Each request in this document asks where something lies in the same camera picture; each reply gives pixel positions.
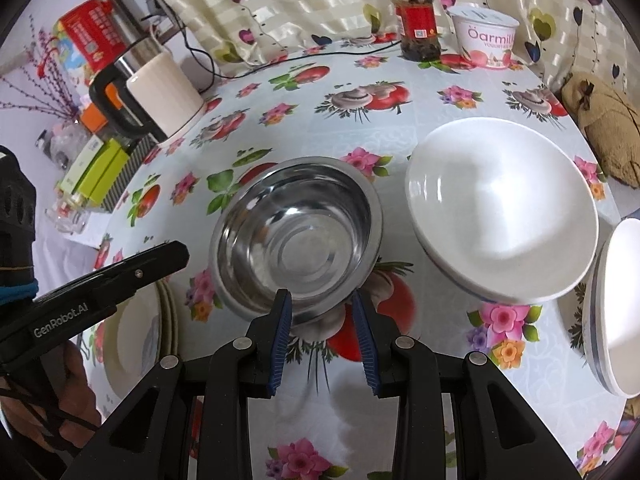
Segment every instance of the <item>brown stuffed toy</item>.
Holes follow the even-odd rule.
[[[576,72],[562,102],[577,120],[605,174],[640,187],[640,116],[626,97],[591,73]]]

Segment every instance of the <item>patterned curtain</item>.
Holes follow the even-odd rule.
[[[344,37],[395,30],[389,0],[166,0],[227,75]],[[572,70],[593,72],[640,104],[640,53],[606,0],[437,0],[470,2],[520,20],[514,52],[553,90]]]

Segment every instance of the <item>hand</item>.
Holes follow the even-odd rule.
[[[60,395],[59,408],[71,415],[83,418],[94,426],[100,426],[100,413],[95,409],[95,394],[87,383],[86,372],[82,365],[82,355],[78,347],[70,341],[65,342],[64,347],[65,368],[68,377]],[[8,387],[4,378],[0,378],[0,387]],[[1,405],[4,416],[16,431],[30,438],[44,449],[52,451],[40,431],[42,428],[40,423],[24,407],[20,400],[3,397]],[[42,408],[34,406],[34,409],[44,416]],[[66,420],[60,427],[60,436],[74,446],[81,448],[94,436],[94,432]]]

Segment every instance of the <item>stacked plates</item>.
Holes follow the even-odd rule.
[[[177,351],[177,309],[165,282],[141,288],[104,322],[104,370],[120,399],[156,362]]]
[[[623,220],[596,258],[582,308],[584,352],[610,393],[640,394],[640,220]]]

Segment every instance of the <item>floral tablecloth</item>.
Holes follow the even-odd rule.
[[[244,335],[248,325],[217,298],[207,269],[220,212],[242,184],[276,163],[298,156],[341,158],[373,182],[383,205],[380,258],[365,284],[378,310],[436,352],[485,352],[585,473],[610,460],[622,444],[625,433],[617,428],[625,401],[596,382],[580,351],[584,284],[558,302],[482,304],[423,253],[404,198],[404,174],[413,148],[434,128],[495,116],[539,131],[575,161],[596,199],[603,237],[620,221],[606,179],[562,105],[518,60],[501,72],[472,68],[449,47],[440,62],[415,64],[396,46],[371,54],[380,46],[351,40],[316,47],[308,53],[333,48],[359,55],[292,59],[219,86],[200,123],[156,148],[133,178],[97,265],[166,240],[185,243],[189,265],[170,278],[182,301],[179,352],[185,360],[210,354]],[[530,161],[526,192],[541,192],[538,163]],[[548,264],[562,265],[561,255]],[[398,402],[372,396],[358,362],[350,305],[335,312],[331,327],[292,333],[277,396],[250,403],[256,479],[389,478]],[[108,415],[119,399],[101,369],[101,337],[100,326],[86,335],[86,362]],[[450,410],[446,423],[446,460],[455,478]]]

